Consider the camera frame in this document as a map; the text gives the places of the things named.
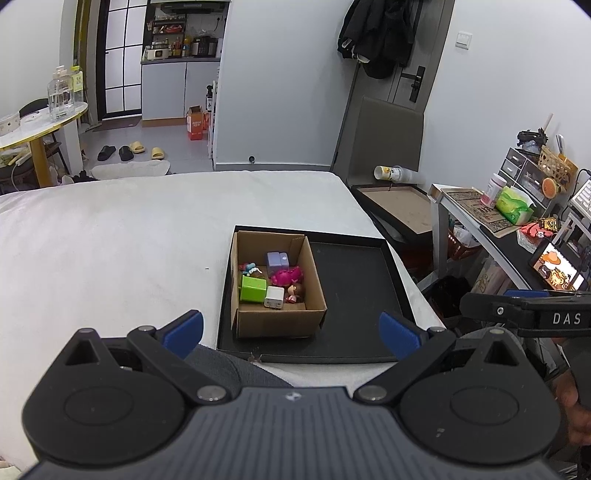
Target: yellow slipper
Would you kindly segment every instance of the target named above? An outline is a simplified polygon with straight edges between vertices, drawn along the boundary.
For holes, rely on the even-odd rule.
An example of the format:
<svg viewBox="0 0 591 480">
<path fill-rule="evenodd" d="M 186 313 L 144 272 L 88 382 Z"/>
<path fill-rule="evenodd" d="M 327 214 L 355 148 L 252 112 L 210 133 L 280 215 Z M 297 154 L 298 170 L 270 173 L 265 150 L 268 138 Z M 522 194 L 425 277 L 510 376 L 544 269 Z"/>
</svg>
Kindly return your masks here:
<svg viewBox="0 0 591 480">
<path fill-rule="evenodd" d="M 164 150 L 160 147 L 152 149 L 152 160 L 162 160 L 164 158 Z"/>
<path fill-rule="evenodd" d="M 134 154 L 143 153 L 146 151 L 146 149 L 140 142 L 133 142 L 129 147 Z"/>
</svg>

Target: slipper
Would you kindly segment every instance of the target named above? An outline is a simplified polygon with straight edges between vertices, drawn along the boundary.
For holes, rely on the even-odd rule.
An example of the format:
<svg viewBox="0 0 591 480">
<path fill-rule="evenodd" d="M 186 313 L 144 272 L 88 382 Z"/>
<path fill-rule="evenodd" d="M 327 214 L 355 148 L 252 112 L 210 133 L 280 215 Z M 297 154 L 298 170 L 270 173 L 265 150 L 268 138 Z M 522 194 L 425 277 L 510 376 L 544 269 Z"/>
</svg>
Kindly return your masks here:
<svg viewBox="0 0 591 480">
<path fill-rule="evenodd" d="M 164 158 L 164 150 L 159 147 L 152 149 L 152 160 L 162 160 Z"/>
<path fill-rule="evenodd" d="M 117 150 L 115 147 L 109 147 L 105 145 L 103 149 L 99 152 L 99 156 L 97 158 L 98 161 L 105 161 L 107 160 L 113 153 Z"/>
<path fill-rule="evenodd" d="M 144 153 L 146 149 L 140 142 L 133 142 L 130 146 L 133 153 Z"/>
<path fill-rule="evenodd" d="M 119 156 L 121 157 L 121 161 L 129 161 L 134 157 L 134 153 L 127 145 L 123 145 L 119 149 Z"/>
</svg>

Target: range hood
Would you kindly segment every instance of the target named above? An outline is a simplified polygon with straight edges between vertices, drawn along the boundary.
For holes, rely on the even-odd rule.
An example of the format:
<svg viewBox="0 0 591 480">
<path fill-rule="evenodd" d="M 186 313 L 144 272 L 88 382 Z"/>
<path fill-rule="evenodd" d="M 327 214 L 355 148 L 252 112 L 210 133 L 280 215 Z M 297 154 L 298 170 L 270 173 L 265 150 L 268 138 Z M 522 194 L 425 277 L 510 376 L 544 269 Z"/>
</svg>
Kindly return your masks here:
<svg viewBox="0 0 591 480">
<path fill-rule="evenodd" d="M 228 2 L 229 0 L 168 0 L 160 4 L 160 10 L 165 14 L 210 14 L 214 12 L 223 12 Z"/>
</svg>

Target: bottle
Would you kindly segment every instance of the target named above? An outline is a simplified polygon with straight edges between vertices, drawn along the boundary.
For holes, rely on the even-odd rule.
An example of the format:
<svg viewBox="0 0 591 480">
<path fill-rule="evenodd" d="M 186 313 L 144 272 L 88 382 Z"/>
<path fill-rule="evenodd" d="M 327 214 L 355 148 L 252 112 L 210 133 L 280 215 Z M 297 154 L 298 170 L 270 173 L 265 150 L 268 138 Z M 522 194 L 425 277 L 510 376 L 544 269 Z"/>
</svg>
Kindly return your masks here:
<svg viewBox="0 0 591 480">
<path fill-rule="evenodd" d="M 188 57 L 191 53 L 191 37 L 189 35 L 185 35 L 183 41 L 183 57 Z"/>
<path fill-rule="evenodd" d="M 413 170 L 395 165 L 393 167 L 375 167 L 374 177 L 376 180 L 392 181 L 394 183 L 418 184 L 423 183 L 423 176 Z"/>
<path fill-rule="evenodd" d="M 53 121 L 61 120 L 74 111 L 72 77 L 64 66 L 56 68 L 53 79 L 47 85 L 49 115 Z"/>
<path fill-rule="evenodd" d="M 205 110 L 208 112 L 212 111 L 213 102 L 213 85 L 207 86 L 207 95 L 205 96 Z"/>
<path fill-rule="evenodd" d="M 506 185 L 507 181 L 500 175 L 494 173 L 488 182 L 485 192 L 482 194 L 482 197 L 480 197 L 480 202 L 488 208 L 494 208 L 503 187 Z"/>
<path fill-rule="evenodd" d="M 72 67 L 72 97 L 74 107 L 84 103 L 84 79 L 82 77 L 82 70 L 80 70 L 80 66 L 78 65 Z"/>
</svg>

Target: sliding glass door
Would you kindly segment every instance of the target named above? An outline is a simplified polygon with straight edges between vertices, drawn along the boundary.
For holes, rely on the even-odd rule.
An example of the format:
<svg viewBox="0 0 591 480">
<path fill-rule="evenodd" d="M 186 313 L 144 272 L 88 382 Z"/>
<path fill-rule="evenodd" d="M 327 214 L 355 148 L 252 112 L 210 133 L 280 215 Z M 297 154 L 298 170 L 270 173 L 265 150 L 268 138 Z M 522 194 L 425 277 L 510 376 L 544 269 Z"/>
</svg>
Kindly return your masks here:
<svg viewBox="0 0 591 480">
<path fill-rule="evenodd" d="M 99 35 L 100 22 L 106 23 L 102 29 L 104 43 L 98 42 L 98 48 L 104 45 L 103 50 L 97 54 L 99 116 L 135 115 L 142 108 L 141 59 L 148 0 L 102 1 L 108 6 L 101 8 L 99 19 Z"/>
</svg>

